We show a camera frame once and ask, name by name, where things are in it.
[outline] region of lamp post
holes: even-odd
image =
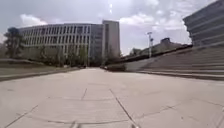
[[[152,38],[152,32],[147,33],[149,35],[149,58],[152,57],[152,46],[153,46],[153,38]]]

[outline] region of multi-story building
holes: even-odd
[[[184,21],[193,45],[224,43],[224,0],[217,0]]]
[[[19,29],[26,40],[23,56],[37,59],[44,49],[46,56],[85,52],[88,59],[119,57],[119,22],[102,24],[48,24]]]

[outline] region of white building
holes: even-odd
[[[79,55],[84,50],[90,59],[115,58],[120,55],[119,22],[102,24],[48,24],[19,29],[26,39],[23,56],[36,59],[41,49],[46,55],[68,58],[71,52]]]

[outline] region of walkway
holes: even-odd
[[[224,128],[224,82],[84,69],[0,82],[0,128]]]

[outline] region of sky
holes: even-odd
[[[54,23],[120,22],[122,54],[148,47],[147,32],[154,44],[170,37],[190,44],[183,18],[215,0],[0,0],[0,42],[9,27]]]

